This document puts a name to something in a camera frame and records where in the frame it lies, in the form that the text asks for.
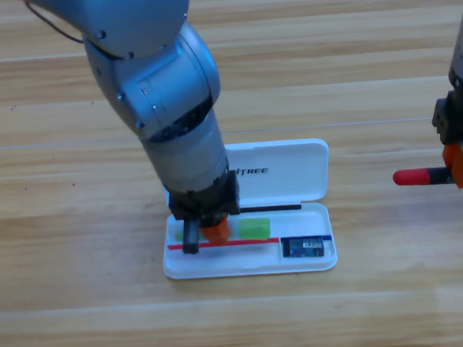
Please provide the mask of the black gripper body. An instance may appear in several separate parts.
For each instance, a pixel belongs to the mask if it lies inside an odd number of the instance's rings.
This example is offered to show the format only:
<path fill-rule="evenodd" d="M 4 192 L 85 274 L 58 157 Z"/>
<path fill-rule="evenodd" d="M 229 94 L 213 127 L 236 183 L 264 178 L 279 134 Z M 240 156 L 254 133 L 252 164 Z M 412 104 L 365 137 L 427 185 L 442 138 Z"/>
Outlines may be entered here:
<path fill-rule="evenodd" d="M 217 225 L 222 219 L 240 213 L 239 183 L 234 170 L 226 171 L 201 191 L 171 192 L 169 208 L 183 222 L 183 253 L 199 252 L 201 228 Z"/>
<path fill-rule="evenodd" d="M 451 90 L 435 103 L 432 126 L 444 146 L 456 144 L 463 150 L 463 91 Z"/>

